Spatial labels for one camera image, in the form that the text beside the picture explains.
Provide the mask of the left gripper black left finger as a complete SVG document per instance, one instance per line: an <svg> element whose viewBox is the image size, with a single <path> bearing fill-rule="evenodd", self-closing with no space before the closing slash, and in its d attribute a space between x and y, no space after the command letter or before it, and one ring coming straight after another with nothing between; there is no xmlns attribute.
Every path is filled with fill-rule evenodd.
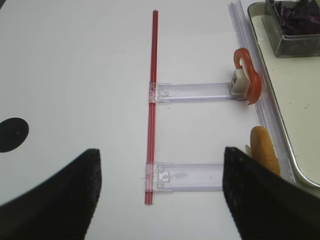
<svg viewBox="0 0 320 240"><path fill-rule="evenodd" d="M101 155L87 149L52 177L0 207L2 240L83 240L102 188Z"/></svg>

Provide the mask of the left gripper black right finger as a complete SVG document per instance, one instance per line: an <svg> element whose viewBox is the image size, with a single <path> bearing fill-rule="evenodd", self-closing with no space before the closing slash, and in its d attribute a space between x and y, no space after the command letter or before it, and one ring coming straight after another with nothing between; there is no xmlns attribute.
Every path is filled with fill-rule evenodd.
<svg viewBox="0 0 320 240"><path fill-rule="evenodd" d="M222 189L243 240L318 240L320 199L226 147Z"/></svg>

